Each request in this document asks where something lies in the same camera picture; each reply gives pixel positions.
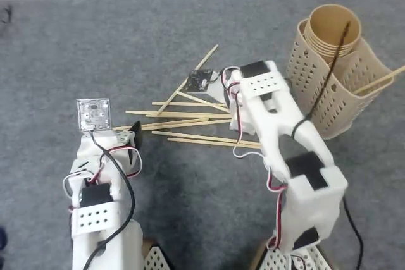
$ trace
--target white robotic arm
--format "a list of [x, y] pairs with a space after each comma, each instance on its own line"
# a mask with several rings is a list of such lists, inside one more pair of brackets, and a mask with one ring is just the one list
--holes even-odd
[[304, 116], [275, 63], [261, 61], [233, 69], [224, 84], [226, 87], [233, 84], [228, 90], [233, 115], [231, 129], [237, 130], [241, 125], [243, 132], [257, 133], [265, 166], [287, 185], [277, 247], [289, 254], [329, 237], [339, 216], [347, 181], [310, 121], [302, 123], [294, 136], [308, 153], [284, 161], [278, 138], [291, 135]]
[[[113, 162], [103, 157], [103, 151], [95, 142], [111, 153], [127, 176], [140, 172], [142, 160], [134, 147], [134, 132], [109, 130], [108, 100], [81, 100], [78, 108], [79, 124], [84, 134], [77, 159], [70, 174], [63, 180], [65, 192], [72, 200], [72, 269], [143, 270], [142, 229], [133, 219], [98, 250], [84, 268], [95, 249], [122, 228], [128, 218], [128, 202], [125, 199], [128, 190], [124, 179]], [[137, 159], [140, 168], [132, 173]]]

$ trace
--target black cable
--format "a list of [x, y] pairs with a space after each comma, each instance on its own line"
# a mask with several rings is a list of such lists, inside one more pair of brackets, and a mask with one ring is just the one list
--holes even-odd
[[215, 77], [215, 79], [214, 79], [214, 80], [210, 80], [210, 81], [208, 82], [208, 84], [215, 83], [215, 82], [218, 80], [218, 78], [220, 78], [220, 77], [222, 76], [223, 70], [224, 70], [224, 69], [221, 69], [220, 72], [219, 72], [219, 73], [217, 74], [217, 76]]
[[349, 27], [350, 27], [350, 22], [347, 22], [347, 23], [346, 23], [346, 26], [344, 27], [342, 36], [340, 37], [339, 45], [338, 45], [337, 48], [336, 48], [335, 55], [333, 56], [332, 64], [330, 65], [330, 69], [329, 69], [328, 75], [327, 75], [327, 77], [326, 77], [326, 79], [325, 79], [325, 82], [323, 83], [323, 86], [322, 86], [322, 88], [321, 88], [321, 91], [320, 91], [320, 93], [318, 94], [318, 97], [316, 98], [314, 104], [312, 105], [312, 108], [311, 108], [311, 110], [309, 111], [309, 113], [308, 113], [307, 115], [305, 115], [305, 117], [304, 117], [302, 120], [298, 121], [298, 123], [297, 123], [297, 124], [295, 125], [295, 127], [292, 129], [292, 132], [291, 132], [291, 137], [292, 137], [292, 138], [294, 138], [294, 136], [296, 135], [296, 131], [297, 131], [298, 127], [301, 126], [305, 121], [310, 120], [310, 119], [312, 118], [312, 115], [313, 115], [313, 113], [314, 113], [316, 107], [318, 106], [319, 101], [321, 100], [321, 97], [322, 97], [322, 95], [323, 95], [323, 92], [324, 92], [325, 89], [327, 88], [327, 85], [328, 85], [328, 82], [329, 82], [329, 78], [332, 76], [333, 70], [335, 69], [336, 61], [337, 61], [337, 58], [339, 57], [340, 49], [341, 49], [342, 46], [343, 46], [343, 41], [344, 41], [344, 39], [345, 39], [345, 37], [346, 37], [346, 35], [347, 35], [347, 32], [349, 31]]
[[363, 254], [364, 254], [364, 250], [365, 250], [365, 245], [363, 243], [363, 239], [361, 238], [361, 235], [360, 235], [359, 231], [357, 230], [356, 225], [354, 224], [353, 218], [352, 218], [352, 216], [350, 214], [349, 208], [347, 206], [346, 196], [343, 196], [343, 207], [344, 207], [344, 210], [346, 212], [347, 219], [349, 220], [349, 223], [352, 226], [354, 234], [356, 234], [356, 237], [359, 240], [360, 249], [359, 249], [359, 257], [357, 259], [357, 265], [356, 265], [356, 270], [359, 270], [360, 267], [361, 267], [361, 261], [363, 260]]
[[134, 194], [134, 190], [132, 190], [131, 184], [129, 183], [129, 180], [125, 174], [125, 172], [121, 169], [120, 165], [117, 163], [117, 161], [114, 159], [114, 157], [101, 145], [99, 145], [95, 138], [94, 138], [94, 134], [93, 131], [90, 132], [91, 135], [91, 139], [93, 139], [93, 142], [96, 146], [98, 146], [102, 152], [113, 162], [114, 166], [116, 166], [118, 172], [120, 172], [121, 177], [124, 179], [124, 182], [128, 188], [129, 191], [129, 195], [131, 198], [131, 209], [129, 211], [128, 217], [127, 219], [123, 222], [123, 224], [113, 233], [111, 234], [109, 237], [107, 237], [105, 240], [103, 240], [102, 242], [99, 243], [99, 245], [94, 249], [93, 253], [91, 253], [91, 255], [89, 256], [89, 258], [87, 259], [87, 262], [85, 263], [83, 270], [88, 270], [90, 267], [90, 264], [93, 260], [93, 258], [97, 255], [97, 253], [105, 248], [105, 246], [107, 246], [107, 243], [110, 242], [114, 237], [116, 237], [118, 234], [120, 234], [127, 226], [128, 223], [131, 221], [132, 216], [134, 215], [134, 211], [135, 211], [135, 194]]

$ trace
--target wire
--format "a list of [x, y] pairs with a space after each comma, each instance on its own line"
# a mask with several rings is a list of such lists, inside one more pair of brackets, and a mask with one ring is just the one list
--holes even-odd
[[93, 179], [93, 177], [95, 176], [94, 173], [88, 171], [87, 169], [83, 169], [83, 170], [81, 170], [81, 171], [73, 172], [73, 173], [70, 173], [69, 175], [66, 175], [65, 178], [62, 180], [62, 188], [63, 188], [63, 191], [64, 191], [65, 195], [66, 195], [69, 199], [72, 198], [72, 193], [69, 193], [69, 191], [68, 191], [68, 189], [67, 189], [67, 181], [68, 181], [68, 179], [71, 178], [72, 176], [80, 176], [80, 175], [83, 175], [83, 174], [86, 174], [86, 175], [87, 175], [87, 176], [85, 176], [84, 178], [85, 178], [85, 179], [88, 179], [89, 182], [90, 182], [90, 181]]
[[[127, 177], [132, 178], [132, 177], [139, 175], [139, 173], [142, 171], [142, 158], [140, 156], [138, 149], [136, 149], [135, 147], [133, 147], [131, 145], [119, 145], [117, 147], [110, 148], [107, 151], [112, 153], [112, 152], [121, 151], [121, 150], [134, 150], [137, 153], [138, 158], [139, 158], [139, 169], [135, 172], [127, 174]], [[94, 183], [100, 177], [101, 170], [104, 168], [104, 165], [105, 165], [105, 163], [103, 162], [104, 156], [106, 156], [105, 153], [101, 154], [100, 167], [99, 167], [98, 171], [95, 173], [94, 177], [91, 179], [90, 183]]]
[[242, 155], [236, 154], [236, 148], [238, 148], [238, 145], [239, 145], [239, 143], [240, 143], [240, 141], [242, 140], [242, 137], [243, 137], [242, 122], [240, 120], [240, 109], [239, 109], [239, 103], [238, 103], [238, 94], [239, 94], [239, 91], [235, 94], [236, 117], [237, 117], [237, 124], [238, 124], [238, 141], [237, 141], [236, 145], [234, 146], [234, 148], [232, 149], [232, 154], [236, 158], [239, 158], [239, 159], [242, 159], [242, 158], [244, 158], [244, 157], [246, 157], [248, 155], [255, 154], [255, 155], [260, 156], [264, 160], [265, 159], [264, 155], [262, 155], [262, 153], [259, 153], [259, 152], [250, 151], [250, 152], [246, 152], [245, 154], [242, 154]]
[[281, 207], [283, 198], [283, 189], [278, 193], [277, 196], [277, 208], [276, 208], [276, 236], [268, 239], [266, 247], [268, 250], [275, 250], [280, 246], [281, 242]]
[[215, 83], [215, 82], [218, 80], [218, 78], [220, 78], [220, 77], [221, 77], [221, 75], [222, 75], [222, 71], [223, 71], [223, 69], [221, 69], [221, 70], [219, 71], [219, 73], [216, 75], [215, 79], [210, 80], [210, 81], [208, 82], [208, 84]]
[[356, 265], [356, 270], [359, 270], [360, 267], [361, 267], [361, 262], [363, 260], [363, 254], [364, 254], [364, 250], [365, 250], [365, 245], [363, 243], [363, 239], [361, 238], [359, 230], [357, 230], [357, 227], [354, 224], [353, 218], [352, 218], [352, 216], [350, 214], [349, 208], [347, 206], [346, 196], [343, 196], [343, 207], [344, 207], [344, 210], [346, 212], [347, 219], [349, 220], [349, 223], [352, 226], [354, 234], [356, 234], [356, 237], [359, 240], [360, 249], [359, 249], [359, 257], [357, 259], [357, 265]]
[[228, 70], [240, 70], [240, 68], [238, 66], [229, 66], [221, 71], [221, 83], [222, 83], [223, 87], [226, 89], [227, 89], [227, 86], [225, 85], [225, 77], [226, 77], [225, 72]]
[[342, 36], [340, 37], [339, 45], [336, 48], [335, 55], [333, 56], [332, 64], [330, 65], [328, 75], [325, 79], [325, 82], [323, 83], [320, 93], [318, 94], [318, 97], [316, 98], [314, 104], [312, 105], [312, 108], [309, 111], [309, 113], [307, 115], [305, 115], [305, 117], [302, 120], [298, 121], [298, 123], [293, 127], [292, 132], [291, 132], [292, 138], [294, 138], [294, 136], [296, 135], [296, 131], [297, 131], [298, 127], [301, 126], [305, 121], [310, 120], [312, 118], [314, 111], [318, 107], [318, 103], [320, 102], [323, 92], [327, 88], [329, 79], [332, 76], [333, 70], [335, 69], [336, 61], [337, 61], [337, 58], [339, 57], [339, 52], [340, 52], [340, 49], [342, 48], [343, 41], [347, 35], [347, 32], [349, 31], [349, 27], [350, 27], [350, 22], [347, 22], [346, 26], [343, 30]]
[[300, 259], [301, 260], [301, 262], [302, 262], [302, 264], [304, 265], [304, 267], [303, 267], [303, 269], [302, 270], [306, 270], [306, 266], [305, 266], [305, 260], [301, 257], [301, 256], [299, 256], [299, 255], [292, 255], [292, 254], [290, 254], [290, 257], [291, 257], [291, 261], [292, 261], [292, 258], [293, 257], [296, 257], [297, 259]]
[[123, 222], [123, 224], [113, 234], [111, 234], [105, 240], [100, 242], [99, 245], [94, 249], [93, 253], [91, 253], [89, 258], [87, 259], [87, 262], [85, 263], [85, 265], [83, 267], [83, 270], [88, 270], [89, 267], [90, 267], [91, 262], [93, 261], [93, 258], [97, 255], [97, 253], [100, 250], [102, 250], [103, 248], [105, 248], [107, 246], [107, 243], [109, 243], [114, 237], [116, 237], [118, 234], [120, 234], [128, 226], [128, 223], [131, 221], [132, 216], [134, 215], [134, 211], [135, 211], [135, 194], [134, 194], [134, 190], [132, 189], [131, 184], [129, 183], [129, 180], [128, 180], [125, 172], [121, 169], [120, 165], [117, 163], [117, 161], [114, 159], [114, 157], [103, 146], [99, 145], [96, 142], [96, 139], [94, 138], [93, 131], [90, 131], [90, 135], [91, 135], [91, 139], [93, 140], [94, 144], [96, 146], [98, 146], [102, 150], [102, 152], [113, 162], [113, 164], [116, 166], [118, 172], [120, 172], [121, 177], [124, 179], [124, 182], [125, 182], [125, 184], [126, 184], [126, 186], [128, 188], [129, 195], [130, 195], [130, 198], [131, 198], [131, 209], [129, 211], [128, 217]]

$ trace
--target beige plastic basket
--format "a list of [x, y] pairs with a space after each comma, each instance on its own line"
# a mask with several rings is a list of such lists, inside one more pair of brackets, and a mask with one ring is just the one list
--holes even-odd
[[[303, 20], [297, 26], [297, 37], [287, 67], [292, 91], [304, 115], [314, 104], [329, 72], [329, 65], [304, 39], [306, 22]], [[394, 79], [375, 85], [362, 96], [352, 92], [390, 72], [363, 38], [350, 54], [339, 58], [312, 117], [322, 138], [331, 139], [348, 130], [357, 115]]]

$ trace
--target paper cup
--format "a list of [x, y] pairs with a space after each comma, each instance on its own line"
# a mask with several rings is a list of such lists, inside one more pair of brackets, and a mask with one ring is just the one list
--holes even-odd
[[322, 57], [333, 58], [346, 23], [349, 31], [340, 48], [339, 56], [345, 56], [361, 37], [359, 18], [349, 9], [338, 4], [325, 4], [312, 11], [304, 34], [307, 43]]

